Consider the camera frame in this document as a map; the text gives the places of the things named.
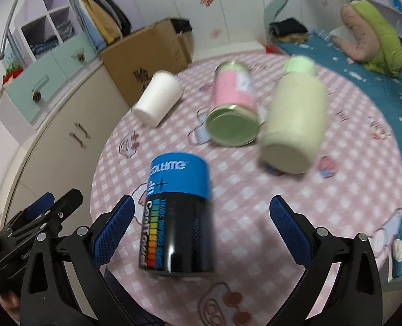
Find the blue black towel canister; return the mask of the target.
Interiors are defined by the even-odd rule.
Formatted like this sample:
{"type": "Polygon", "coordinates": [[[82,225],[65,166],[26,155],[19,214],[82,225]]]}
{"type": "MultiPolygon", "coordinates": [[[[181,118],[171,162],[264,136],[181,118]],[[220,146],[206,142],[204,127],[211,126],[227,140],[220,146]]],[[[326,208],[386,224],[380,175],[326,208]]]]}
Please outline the blue black towel canister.
{"type": "Polygon", "coordinates": [[[210,174],[202,158],[169,152],[151,162],[139,269],[172,277],[214,270],[210,174]]]}

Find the white paper cup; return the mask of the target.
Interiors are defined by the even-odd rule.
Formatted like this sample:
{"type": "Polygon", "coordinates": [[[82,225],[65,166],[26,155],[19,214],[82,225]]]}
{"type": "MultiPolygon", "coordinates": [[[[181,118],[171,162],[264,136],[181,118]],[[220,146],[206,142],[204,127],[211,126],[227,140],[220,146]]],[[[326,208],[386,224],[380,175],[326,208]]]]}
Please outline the white paper cup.
{"type": "Polygon", "coordinates": [[[184,95],[177,77],[168,71],[154,73],[133,113],[142,124],[157,127],[184,95]]]}

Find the pale green ceramic cup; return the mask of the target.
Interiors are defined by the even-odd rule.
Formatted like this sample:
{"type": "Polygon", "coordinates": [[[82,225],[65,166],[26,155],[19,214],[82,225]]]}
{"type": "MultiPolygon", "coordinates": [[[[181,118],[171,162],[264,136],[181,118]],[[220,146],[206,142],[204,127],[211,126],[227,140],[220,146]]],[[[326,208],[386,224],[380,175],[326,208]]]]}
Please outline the pale green ceramic cup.
{"type": "Polygon", "coordinates": [[[307,172],[320,150],[327,121],[325,85],[310,74],[283,75],[274,87],[259,139],[260,161],[286,174],[307,172]]]}

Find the small green white cup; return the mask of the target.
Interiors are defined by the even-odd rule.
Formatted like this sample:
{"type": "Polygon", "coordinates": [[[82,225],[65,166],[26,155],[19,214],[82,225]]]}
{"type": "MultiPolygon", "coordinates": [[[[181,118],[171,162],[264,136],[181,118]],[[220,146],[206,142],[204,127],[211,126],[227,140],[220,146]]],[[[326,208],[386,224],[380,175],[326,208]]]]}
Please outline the small green white cup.
{"type": "Polygon", "coordinates": [[[284,65],[284,74],[299,73],[310,76],[317,75],[316,63],[304,55],[295,55],[289,58],[284,65]]]}

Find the pink checkered tablecloth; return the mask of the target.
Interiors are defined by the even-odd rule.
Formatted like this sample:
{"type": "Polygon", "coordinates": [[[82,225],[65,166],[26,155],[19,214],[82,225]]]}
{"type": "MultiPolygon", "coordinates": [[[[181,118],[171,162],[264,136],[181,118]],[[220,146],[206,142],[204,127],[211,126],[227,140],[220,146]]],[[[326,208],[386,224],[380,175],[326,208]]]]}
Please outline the pink checkered tablecloth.
{"type": "Polygon", "coordinates": [[[359,87],[318,68],[328,95],[328,128],[317,161],[297,177],[262,168],[256,145],[224,148],[206,140],[204,121],[220,63],[211,59],[179,73],[183,102],[159,128],[125,115],[93,178],[92,216],[109,211],[125,194],[137,206],[110,271],[138,304],[172,325],[235,325],[239,316],[250,325],[265,325],[276,313],[303,268],[270,220],[275,195],[335,235],[368,234],[378,262],[387,258],[402,216],[399,136],[370,98],[368,77],[359,87]],[[209,277],[153,277],[138,267],[149,165],[166,152],[190,152],[208,163],[216,241],[216,271],[209,277]]]}

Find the teal drawer unit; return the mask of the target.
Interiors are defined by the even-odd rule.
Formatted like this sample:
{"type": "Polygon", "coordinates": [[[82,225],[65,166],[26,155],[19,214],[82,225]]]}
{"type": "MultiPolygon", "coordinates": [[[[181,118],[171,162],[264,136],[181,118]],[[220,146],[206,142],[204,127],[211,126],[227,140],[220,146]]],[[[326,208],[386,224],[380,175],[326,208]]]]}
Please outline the teal drawer unit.
{"type": "Polygon", "coordinates": [[[80,32],[43,57],[7,86],[7,95],[31,123],[65,82],[87,65],[96,51],[85,32],[80,32]]]}

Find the brown cardboard box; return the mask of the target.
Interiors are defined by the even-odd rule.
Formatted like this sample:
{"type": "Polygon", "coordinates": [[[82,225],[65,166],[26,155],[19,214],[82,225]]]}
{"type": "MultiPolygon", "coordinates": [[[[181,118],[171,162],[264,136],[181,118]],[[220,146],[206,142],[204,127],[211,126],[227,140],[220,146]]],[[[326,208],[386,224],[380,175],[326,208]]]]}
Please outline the brown cardboard box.
{"type": "Polygon", "coordinates": [[[193,53],[190,22],[168,18],[120,39],[100,52],[99,57],[120,94],[132,107],[155,72],[178,74],[192,62],[193,53]]]}

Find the white open shelf wardrobe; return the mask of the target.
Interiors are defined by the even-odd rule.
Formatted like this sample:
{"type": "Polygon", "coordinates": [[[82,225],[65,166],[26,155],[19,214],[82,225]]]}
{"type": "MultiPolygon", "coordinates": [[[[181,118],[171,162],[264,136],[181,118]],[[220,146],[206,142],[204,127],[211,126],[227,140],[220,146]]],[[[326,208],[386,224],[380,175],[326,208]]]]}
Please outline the white open shelf wardrobe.
{"type": "Polygon", "coordinates": [[[69,0],[14,0],[2,32],[0,61],[26,68],[80,32],[69,0]]]}

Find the hanging clothes row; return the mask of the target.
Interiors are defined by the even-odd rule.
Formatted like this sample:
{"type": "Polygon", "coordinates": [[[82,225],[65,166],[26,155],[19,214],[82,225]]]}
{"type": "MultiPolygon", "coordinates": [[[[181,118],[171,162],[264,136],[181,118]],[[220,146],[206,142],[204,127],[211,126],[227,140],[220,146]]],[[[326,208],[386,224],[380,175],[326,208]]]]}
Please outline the hanging clothes row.
{"type": "Polygon", "coordinates": [[[132,32],[128,17],[113,0],[69,0],[96,53],[132,32]]]}

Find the teal patterned bed mattress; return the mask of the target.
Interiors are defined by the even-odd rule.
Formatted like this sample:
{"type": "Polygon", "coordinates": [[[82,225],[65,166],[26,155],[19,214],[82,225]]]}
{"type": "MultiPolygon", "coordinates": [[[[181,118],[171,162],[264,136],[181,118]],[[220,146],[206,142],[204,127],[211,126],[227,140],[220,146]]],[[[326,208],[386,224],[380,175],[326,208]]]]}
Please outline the teal patterned bed mattress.
{"type": "MultiPolygon", "coordinates": [[[[325,30],[310,34],[304,43],[278,42],[279,48],[289,55],[305,55],[316,63],[342,75],[371,98],[381,110],[394,132],[402,158],[402,76],[392,78],[367,70],[358,62],[347,60],[340,48],[326,40],[325,30]]],[[[402,277],[402,220],[392,254],[392,276],[402,277]]]]}

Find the pink green labelled can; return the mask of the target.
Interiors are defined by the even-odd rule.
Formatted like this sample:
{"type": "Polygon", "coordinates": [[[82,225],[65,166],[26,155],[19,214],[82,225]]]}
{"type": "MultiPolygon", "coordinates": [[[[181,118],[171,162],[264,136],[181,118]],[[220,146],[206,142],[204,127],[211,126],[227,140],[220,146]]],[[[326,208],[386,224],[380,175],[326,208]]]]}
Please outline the pink green labelled can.
{"type": "Polygon", "coordinates": [[[226,147],[245,146],[259,134],[256,91],[250,70],[227,60],[215,70],[205,126],[211,140],[226,147]]]}

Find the green pink rolled quilt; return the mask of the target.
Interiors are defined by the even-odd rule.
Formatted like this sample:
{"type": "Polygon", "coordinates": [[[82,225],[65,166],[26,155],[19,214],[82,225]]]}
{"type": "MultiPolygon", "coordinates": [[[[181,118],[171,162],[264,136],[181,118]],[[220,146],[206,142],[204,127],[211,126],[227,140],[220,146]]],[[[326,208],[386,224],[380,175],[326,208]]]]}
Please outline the green pink rolled quilt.
{"type": "Polygon", "coordinates": [[[367,0],[343,6],[340,14],[355,41],[334,36],[333,43],[367,70],[398,77],[402,70],[402,44],[384,16],[367,0]]]}

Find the white wardrobe with butterflies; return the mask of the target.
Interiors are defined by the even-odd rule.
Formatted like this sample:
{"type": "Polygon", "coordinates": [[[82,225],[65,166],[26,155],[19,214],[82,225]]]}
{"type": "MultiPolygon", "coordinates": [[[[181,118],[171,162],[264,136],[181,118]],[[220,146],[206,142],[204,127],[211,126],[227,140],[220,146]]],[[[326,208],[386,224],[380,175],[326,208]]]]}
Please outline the white wardrobe with butterflies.
{"type": "Polygon", "coordinates": [[[165,18],[189,20],[194,53],[225,52],[238,46],[267,45],[264,15],[272,0],[136,0],[146,24],[165,18]]]}

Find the folded dark clothes pile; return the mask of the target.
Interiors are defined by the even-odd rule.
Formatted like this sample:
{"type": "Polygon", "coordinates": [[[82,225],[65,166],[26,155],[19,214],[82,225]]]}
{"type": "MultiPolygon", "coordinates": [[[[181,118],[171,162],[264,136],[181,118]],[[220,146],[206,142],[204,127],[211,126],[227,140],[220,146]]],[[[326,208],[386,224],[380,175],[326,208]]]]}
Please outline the folded dark clothes pile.
{"type": "Polygon", "coordinates": [[[304,43],[309,37],[309,31],[295,18],[272,22],[269,34],[273,42],[304,43]]]}

